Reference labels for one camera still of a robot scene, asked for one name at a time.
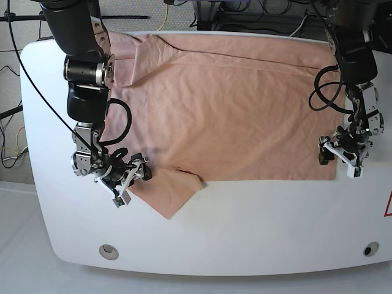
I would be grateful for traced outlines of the black robot arm image-left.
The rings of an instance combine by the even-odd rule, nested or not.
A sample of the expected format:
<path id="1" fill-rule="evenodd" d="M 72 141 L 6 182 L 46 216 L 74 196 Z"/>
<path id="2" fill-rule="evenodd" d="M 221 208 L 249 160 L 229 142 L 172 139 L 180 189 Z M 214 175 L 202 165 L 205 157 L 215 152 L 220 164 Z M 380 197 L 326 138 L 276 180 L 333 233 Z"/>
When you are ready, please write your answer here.
<path id="1" fill-rule="evenodd" d="M 112 153 L 108 147 L 123 141 L 130 131 L 132 114 L 125 102 L 111 97 L 115 56 L 103 24 L 98 1 L 40 1 L 52 36 L 66 54 L 64 79 L 68 82 L 67 113 L 77 122 L 71 164 L 77 176 L 93 175 L 112 196 L 117 207 L 129 204 L 127 188 L 138 179 L 152 178 L 141 153 L 129 160 L 127 148 Z M 126 126 L 117 138 L 103 141 L 105 118 L 111 105 L 126 112 Z"/>

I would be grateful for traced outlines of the grey robot base frame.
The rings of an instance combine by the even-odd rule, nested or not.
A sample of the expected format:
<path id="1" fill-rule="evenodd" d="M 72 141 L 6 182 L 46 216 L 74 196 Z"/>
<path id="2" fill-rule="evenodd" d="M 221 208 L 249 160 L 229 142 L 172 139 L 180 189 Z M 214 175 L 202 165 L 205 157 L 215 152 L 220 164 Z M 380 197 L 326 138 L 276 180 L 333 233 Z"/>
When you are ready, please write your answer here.
<path id="1" fill-rule="evenodd" d="M 189 25 L 198 31 L 212 31 L 224 20 L 235 23 L 252 23 L 250 16 L 244 12 L 250 1 L 190 1 L 194 11 L 194 20 Z"/>

